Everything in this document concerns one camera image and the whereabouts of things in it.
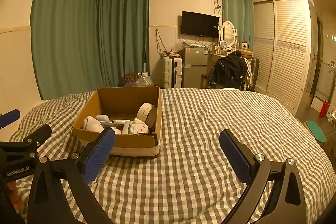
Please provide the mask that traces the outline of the light blue earbuds case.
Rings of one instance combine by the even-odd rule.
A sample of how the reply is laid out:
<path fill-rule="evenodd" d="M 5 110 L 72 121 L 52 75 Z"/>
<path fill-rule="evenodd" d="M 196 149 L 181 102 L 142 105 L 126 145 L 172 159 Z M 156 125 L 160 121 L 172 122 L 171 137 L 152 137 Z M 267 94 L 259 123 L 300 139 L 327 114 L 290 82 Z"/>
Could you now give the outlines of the light blue earbuds case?
<path fill-rule="evenodd" d="M 107 115 L 102 115 L 102 114 L 96 115 L 95 119 L 98 120 L 99 122 L 109 122 L 110 121 Z"/>

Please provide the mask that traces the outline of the white plush toy blue star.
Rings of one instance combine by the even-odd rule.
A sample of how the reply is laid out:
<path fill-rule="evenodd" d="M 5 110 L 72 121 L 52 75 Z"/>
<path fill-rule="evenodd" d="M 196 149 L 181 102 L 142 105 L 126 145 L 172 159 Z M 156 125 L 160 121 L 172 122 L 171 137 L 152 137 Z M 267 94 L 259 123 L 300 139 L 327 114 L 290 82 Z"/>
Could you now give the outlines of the white plush toy blue star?
<path fill-rule="evenodd" d="M 149 132 L 147 124 L 138 118 L 135 118 L 132 121 L 126 121 L 122 129 L 122 134 L 128 134 L 128 135 L 141 134 L 147 132 Z"/>

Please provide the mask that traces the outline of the white tape roll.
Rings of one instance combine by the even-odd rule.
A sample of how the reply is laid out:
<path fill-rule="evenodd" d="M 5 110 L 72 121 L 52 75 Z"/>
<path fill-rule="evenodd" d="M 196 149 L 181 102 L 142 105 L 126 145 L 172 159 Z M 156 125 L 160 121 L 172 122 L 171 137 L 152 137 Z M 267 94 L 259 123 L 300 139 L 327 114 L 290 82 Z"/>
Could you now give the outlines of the white tape roll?
<path fill-rule="evenodd" d="M 148 102 L 142 104 L 136 118 L 145 123 L 148 128 L 152 128 L 157 119 L 157 107 Z"/>

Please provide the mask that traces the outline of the white crumpled item in box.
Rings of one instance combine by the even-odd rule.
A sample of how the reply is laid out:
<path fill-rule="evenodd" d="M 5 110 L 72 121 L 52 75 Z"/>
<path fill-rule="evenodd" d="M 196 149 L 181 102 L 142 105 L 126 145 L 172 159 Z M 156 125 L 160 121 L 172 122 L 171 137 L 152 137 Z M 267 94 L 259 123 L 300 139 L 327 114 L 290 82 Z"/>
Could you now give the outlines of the white crumpled item in box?
<path fill-rule="evenodd" d="M 86 130 L 86 131 L 97 132 L 97 133 L 101 133 L 104 130 L 100 121 L 93 118 L 92 116 L 87 116 L 83 120 L 83 129 Z"/>

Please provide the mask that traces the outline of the grey marker pen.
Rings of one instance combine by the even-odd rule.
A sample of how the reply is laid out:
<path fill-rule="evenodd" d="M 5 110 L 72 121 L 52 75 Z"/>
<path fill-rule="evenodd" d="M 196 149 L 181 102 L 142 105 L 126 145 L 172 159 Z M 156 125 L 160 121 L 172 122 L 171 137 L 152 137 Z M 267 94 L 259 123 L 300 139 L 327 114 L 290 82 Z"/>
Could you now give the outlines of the grey marker pen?
<path fill-rule="evenodd" d="M 105 127 L 123 127 L 130 120 L 101 121 L 100 124 Z"/>

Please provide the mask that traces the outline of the grey white checkered bedspread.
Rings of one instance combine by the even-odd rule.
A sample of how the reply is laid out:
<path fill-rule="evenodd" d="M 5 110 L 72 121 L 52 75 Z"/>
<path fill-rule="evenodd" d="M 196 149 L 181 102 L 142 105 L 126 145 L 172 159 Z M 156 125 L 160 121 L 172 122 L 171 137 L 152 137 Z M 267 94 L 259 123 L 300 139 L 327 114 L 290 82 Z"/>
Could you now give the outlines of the grey white checkered bedspread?
<path fill-rule="evenodd" d="M 220 223 L 245 189 L 224 155 L 219 135 L 229 129 L 270 161 L 294 159 L 314 223 L 335 195 L 335 172 L 325 151 L 278 100 L 237 89 L 160 89 L 162 126 L 154 158 L 110 156 L 89 188 L 113 223 Z M 22 118 L 11 141 L 42 125 L 51 137 L 38 153 L 51 160 L 83 148 L 72 125 L 93 92 L 48 100 Z"/>

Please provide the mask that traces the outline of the brown cardboard box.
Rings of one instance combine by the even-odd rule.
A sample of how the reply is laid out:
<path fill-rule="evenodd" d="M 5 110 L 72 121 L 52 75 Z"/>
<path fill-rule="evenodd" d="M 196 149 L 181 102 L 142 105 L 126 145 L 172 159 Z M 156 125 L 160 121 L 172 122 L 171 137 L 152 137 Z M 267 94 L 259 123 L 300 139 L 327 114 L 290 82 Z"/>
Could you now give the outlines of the brown cardboard box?
<path fill-rule="evenodd" d="M 107 115 L 111 120 L 134 120 L 144 103 L 157 107 L 157 119 L 149 132 L 141 134 L 118 134 L 110 152 L 114 156 L 157 157 L 160 150 L 162 104 L 158 86 L 131 86 L 122 88 L 99 88 L 92 93 L 72 125 L 72 133 L 82 145 L 94 141 L 99 133 L 83 129 L 87 116 Z"/>

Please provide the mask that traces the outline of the red fire extinguisher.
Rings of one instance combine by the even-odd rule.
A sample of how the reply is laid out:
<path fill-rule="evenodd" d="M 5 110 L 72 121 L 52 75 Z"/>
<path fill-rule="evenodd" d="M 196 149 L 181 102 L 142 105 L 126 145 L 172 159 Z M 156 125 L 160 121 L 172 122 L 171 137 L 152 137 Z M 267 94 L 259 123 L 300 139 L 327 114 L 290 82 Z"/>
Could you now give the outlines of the red fire extinguisher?
<path fill-rule="evenodd" d="M 319 118 L 323 118 L 326 115 L 328 108 L 329 108 L 329 102 L 327 101 L 323 102 L 322 108 L 319 112 Z"/>

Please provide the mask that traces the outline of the clear water jug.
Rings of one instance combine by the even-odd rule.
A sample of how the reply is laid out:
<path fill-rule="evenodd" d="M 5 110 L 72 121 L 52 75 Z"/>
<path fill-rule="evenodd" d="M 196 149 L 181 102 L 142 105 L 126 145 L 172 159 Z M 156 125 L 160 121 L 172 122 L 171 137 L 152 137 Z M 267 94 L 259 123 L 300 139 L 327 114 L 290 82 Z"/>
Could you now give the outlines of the clear water jug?
<path fill-rule="evenodd" d="M 138 86 L 153 86 L 153 81 L 151 80 L 148 71 L 146 70 L 146 63 L 144 63 L 143 71 L 138 73 Z"/>

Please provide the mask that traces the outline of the black clothes on chair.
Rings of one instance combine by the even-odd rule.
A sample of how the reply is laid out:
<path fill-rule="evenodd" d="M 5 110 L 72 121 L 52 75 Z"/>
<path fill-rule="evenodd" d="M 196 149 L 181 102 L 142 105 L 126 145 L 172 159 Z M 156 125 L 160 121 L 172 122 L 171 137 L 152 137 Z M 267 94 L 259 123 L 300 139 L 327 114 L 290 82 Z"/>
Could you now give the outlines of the black clothes on chair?
<path fill-rule="evenodd" d="M 243 90 L 252 85 L 252 68 L 241 51 L 231 52 L 218 59 L 211 68 L 208 87 L 214 89 L 235 88 Z"/>

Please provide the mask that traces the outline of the white suitcase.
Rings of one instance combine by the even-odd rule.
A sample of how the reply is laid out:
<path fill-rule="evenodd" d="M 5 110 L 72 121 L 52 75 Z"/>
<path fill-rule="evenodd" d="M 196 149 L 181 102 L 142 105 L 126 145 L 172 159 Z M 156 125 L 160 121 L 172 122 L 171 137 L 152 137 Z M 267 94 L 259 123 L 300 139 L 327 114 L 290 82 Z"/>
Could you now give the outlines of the white suitcase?
<path fill-rule="evenodd" d="M 163 61 L 163 88 L 182 87 L 182 57 L 179 54 L 164 56 Z"/>

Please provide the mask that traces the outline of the small silver fridge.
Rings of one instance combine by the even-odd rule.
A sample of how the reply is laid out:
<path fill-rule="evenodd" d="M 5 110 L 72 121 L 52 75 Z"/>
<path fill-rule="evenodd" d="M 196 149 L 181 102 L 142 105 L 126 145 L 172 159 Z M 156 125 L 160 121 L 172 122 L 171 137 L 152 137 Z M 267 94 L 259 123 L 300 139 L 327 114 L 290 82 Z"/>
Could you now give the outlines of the small silver fridge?
<path fill-rule="evenodd" d="M 182 84 L 184 88 L 199 88 L 201 75 L 207 73 L 208 53 L 204 47 L 182 50 Z"/>

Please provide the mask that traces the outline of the white oval vanity mirror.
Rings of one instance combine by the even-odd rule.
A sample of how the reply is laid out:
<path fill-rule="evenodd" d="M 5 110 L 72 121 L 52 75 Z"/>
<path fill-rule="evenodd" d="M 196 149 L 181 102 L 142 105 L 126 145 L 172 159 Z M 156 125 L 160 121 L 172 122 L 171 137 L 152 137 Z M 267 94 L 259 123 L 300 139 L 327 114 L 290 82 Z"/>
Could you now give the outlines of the white oval vanity mirror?
<path fill-rule="evenodd" d="M 229 20 L 226 20 L 219 31 L 219 46 L 224 50 L 234 50 L 237 46 L 238 32 Z"/>

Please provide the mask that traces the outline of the green curtain by wardrobe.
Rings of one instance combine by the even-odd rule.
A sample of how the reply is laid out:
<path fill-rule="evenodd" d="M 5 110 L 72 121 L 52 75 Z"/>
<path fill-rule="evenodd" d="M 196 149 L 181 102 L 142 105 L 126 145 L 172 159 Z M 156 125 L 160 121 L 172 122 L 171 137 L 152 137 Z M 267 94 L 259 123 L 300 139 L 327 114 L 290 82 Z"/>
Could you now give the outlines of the green curtain by wardrobe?
<path fill-rule="evenodd" d="M 223 22 L 229 20 L 238 31 L 238 46 L 247 42 L 248 48 L 253 47 L 254 17 L 252 0 L 222 0 Z"/>

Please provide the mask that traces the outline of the black wall television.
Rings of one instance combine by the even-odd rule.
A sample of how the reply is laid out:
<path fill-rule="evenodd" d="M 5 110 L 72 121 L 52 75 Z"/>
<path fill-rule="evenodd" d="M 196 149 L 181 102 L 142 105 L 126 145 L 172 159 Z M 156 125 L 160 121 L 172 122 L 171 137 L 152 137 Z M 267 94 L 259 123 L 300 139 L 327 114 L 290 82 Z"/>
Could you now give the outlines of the black wall television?
<path fill-rule="evenodd" d="M 182 11 L 181 34 L 217 39 L 219 34 L 219 17 Z"/>

